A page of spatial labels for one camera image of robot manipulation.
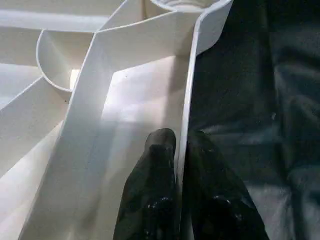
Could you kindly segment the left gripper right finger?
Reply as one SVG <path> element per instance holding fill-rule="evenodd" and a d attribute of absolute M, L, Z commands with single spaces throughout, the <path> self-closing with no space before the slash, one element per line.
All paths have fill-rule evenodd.
<path fill-rule="evenodd" d="M 244 182 L 204 132 L 188 136 L 185 163 L 185 189 L 194 239 L 269 238 Z"/>

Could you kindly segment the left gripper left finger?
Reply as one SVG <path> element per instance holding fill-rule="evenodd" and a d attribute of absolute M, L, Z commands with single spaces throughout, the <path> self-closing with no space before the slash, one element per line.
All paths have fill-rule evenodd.
<path fill-rule="evenodd" d="M 175 151 L 176 136 L 170 128 L 148 135 L 144 151 L 126 179 L 113 239 L 175 239 Z"/>

